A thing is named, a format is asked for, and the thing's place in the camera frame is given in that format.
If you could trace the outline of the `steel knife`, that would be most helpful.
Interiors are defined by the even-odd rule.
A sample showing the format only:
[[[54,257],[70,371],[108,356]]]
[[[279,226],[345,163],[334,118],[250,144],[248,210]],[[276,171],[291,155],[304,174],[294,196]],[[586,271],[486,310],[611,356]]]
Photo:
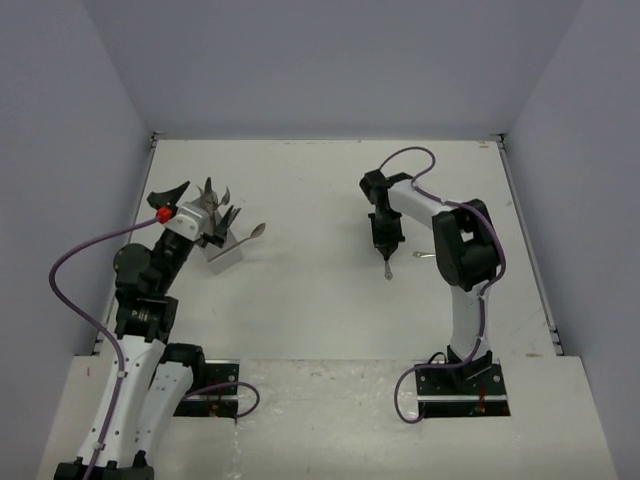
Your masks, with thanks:
[[[204,210],[206,210],[206,207],[205,207],[205,203],[204,203],[204,201],[205,201],[205,199],[206,199],[207,195],[208,195],[208,194],[212,194],[212,193],[216,193],[216,192],[213,190],[213,188],[212,188],[212,181],[211,181],[211,178],[210,178],[210,177],[208,177],[208,178],[206,179],[205,184],[204,184],[204,187],[203,187],[202,189],[203,189],[203,191],[204,191],[204,194],[203,194],[202,196],[200,196],[200,203],[201,203],[202,208],[203,208]]]
[[[211,229],[214,229],[217,225],[216,214],[219,207],[217,194],[216,193],[208,194],[204,203],[205,203],[206,210],[209,214]]]

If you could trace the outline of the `crosswise steel spoon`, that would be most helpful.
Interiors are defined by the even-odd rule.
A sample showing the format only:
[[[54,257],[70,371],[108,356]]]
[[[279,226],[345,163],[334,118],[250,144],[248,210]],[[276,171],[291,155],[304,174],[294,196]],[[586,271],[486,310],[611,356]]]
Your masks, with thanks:
[[[436,254],[430,252],[414,251],[413,257],[418,259],[435,258]]]

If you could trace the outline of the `small ornate steel spoon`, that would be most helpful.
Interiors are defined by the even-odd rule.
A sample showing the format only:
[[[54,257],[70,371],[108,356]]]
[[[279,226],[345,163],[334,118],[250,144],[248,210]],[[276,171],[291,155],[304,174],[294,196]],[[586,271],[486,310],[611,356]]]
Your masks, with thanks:
[[[390,265],[390,258],[384,258],[384,277],[386,280],[391,281],[393,279],[393,272]]]

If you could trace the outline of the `large steel spoon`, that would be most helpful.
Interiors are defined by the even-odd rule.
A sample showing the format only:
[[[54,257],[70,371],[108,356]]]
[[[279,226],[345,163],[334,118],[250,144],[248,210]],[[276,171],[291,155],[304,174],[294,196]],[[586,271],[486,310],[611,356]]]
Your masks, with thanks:
[[[209,262],[213,262],[214,260],[217,260],[219,257],[224,256],[228,252],[235,250],[236,248],[240,247],[242,244],[246,243],[247,241],[259,238],[264,234],[266,227],[267,227],[267,224],[265,222],[258,224],[247,237],[237,241],[235,244],[229,247],[222,249],[219,253],[217,253],[211,259],[209,259]]]

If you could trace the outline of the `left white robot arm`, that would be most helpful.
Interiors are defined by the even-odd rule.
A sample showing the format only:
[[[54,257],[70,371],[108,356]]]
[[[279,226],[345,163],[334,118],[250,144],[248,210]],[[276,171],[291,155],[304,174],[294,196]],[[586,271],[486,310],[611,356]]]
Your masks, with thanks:
[[[224,363],[215,375],[200,346],[169,340],[178,309],[172,283],[194,248],[232,251],[227,236],[239,213],[209,184],[182,202],[188,186],[150,193],[155,215],[141,225],[159,224],[162,234],[151,248],[128,243],[114,255],[115,327],[97,327],[113,347],[111,370],[91,428],[75,459],[57,466],[57,479],[151,479],[174,414],[238,414],[226,400],[240,385],[237,365]]]

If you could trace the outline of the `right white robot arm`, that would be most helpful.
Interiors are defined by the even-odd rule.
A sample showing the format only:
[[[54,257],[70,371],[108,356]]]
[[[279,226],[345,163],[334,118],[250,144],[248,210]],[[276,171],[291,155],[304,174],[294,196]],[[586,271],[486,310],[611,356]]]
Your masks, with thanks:
[[[492,366],[488,290],[504,274],[505,265],[486,205],[478,199],[437,200],[415,185],[409,174],[386,177],[379,169],[365,173],[359,187],[374,207],[368,215],[372,242],[384,261],[405,241],[404,215],[431,229],[436,266],[452,296],[447,362],[433,367],[434,376],[446,375],[456,392],[471,391]]]

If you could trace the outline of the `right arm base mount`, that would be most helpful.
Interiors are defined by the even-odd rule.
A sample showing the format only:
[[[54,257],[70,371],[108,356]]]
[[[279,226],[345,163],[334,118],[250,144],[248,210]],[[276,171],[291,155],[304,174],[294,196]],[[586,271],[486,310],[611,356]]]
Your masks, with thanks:
[[[398,418],[417,424],[432,418],[508,417],[511,415],[501,365],[491,356],[459,368],[458,358],[437,352],[428,361],[405,370],[394,386],[393,404]],[[405,416],[399,393],[404,380],[413,377],[417,413]]]

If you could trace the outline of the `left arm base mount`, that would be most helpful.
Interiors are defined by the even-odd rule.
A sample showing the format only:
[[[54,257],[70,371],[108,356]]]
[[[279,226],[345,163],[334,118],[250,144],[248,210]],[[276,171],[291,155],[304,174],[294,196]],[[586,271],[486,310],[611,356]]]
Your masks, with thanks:
[[[247,390],[253,394],[253,403],[240,407],[239,394]],[[207,359],[202,372],[185,394],[174,412],[183,418],[227,418],[234,421],[252,414],[260,404],[260,393],[240,380],[239,360]]]

